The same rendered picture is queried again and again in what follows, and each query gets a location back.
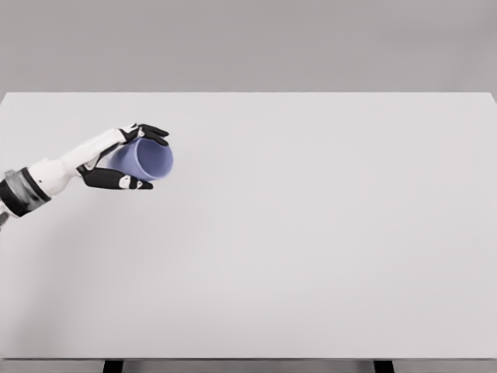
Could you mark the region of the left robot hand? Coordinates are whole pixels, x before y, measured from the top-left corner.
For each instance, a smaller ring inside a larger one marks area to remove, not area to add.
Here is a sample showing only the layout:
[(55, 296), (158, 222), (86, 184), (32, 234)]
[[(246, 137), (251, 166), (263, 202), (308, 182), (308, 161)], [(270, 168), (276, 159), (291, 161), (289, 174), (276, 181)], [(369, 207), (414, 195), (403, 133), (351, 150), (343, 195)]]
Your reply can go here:
[(87, 187), (106, 190), (152, 190), (152, 183), (115, 169), (98, 167), (99, 161), (117, 148), (138, 138), (168, 147), (169, 132), (149, 124), (132, 124), (110, 129), (66, 153), (61, 160), (74, 168)]

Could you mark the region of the purple cup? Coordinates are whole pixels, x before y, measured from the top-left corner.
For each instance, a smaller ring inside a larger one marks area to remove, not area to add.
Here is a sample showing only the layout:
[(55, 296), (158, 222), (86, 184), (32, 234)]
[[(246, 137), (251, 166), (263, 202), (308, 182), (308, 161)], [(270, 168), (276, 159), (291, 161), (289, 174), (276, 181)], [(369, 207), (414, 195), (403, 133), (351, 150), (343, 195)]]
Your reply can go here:
[(172, 170), (174, 156), (169, 145), (138, 138), (115, 151), (107, 167), (148, 182), (165, 178)]

